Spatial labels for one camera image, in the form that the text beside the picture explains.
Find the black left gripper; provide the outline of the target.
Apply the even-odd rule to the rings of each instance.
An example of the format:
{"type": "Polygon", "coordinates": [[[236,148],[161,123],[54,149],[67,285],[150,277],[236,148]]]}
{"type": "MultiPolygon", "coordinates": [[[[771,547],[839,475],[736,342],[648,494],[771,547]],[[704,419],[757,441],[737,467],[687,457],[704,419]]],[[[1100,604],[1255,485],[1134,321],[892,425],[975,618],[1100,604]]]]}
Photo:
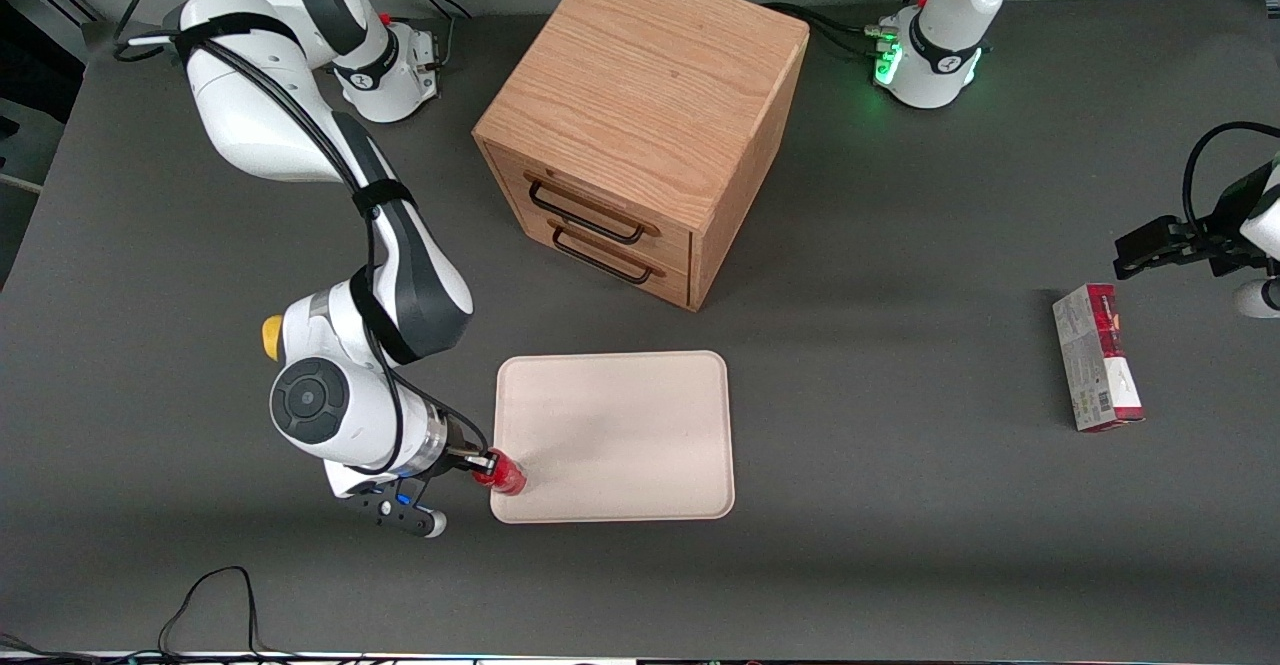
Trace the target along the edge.
{"type": "Polygon", "coordinates": [[[1276,164],[1263,164],[1230,183],[1206,217],[1198,217],[1194,173],[1185,173],[1185,217],[1161,215],[1148,229],[1115,240],[1114,272],[1120,281],[1149,269],[1189,263],[1196,251],[1216,278],[1239,269],[1276,272],[1276,164]]]}

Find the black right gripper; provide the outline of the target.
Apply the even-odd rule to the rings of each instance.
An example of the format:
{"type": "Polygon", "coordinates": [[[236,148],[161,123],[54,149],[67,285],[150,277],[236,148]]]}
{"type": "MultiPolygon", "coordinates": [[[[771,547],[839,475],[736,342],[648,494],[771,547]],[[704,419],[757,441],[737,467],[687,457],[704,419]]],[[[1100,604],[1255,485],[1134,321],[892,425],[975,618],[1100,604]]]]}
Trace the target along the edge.
{"type": "Polygon", "coordinates": [[[481,451],[475,442],[457,441],[447,442],[440,455],[440,473],[443,472],[471,472],[472,477],[494,477],[500,455],[498,451],[481,451]]]}

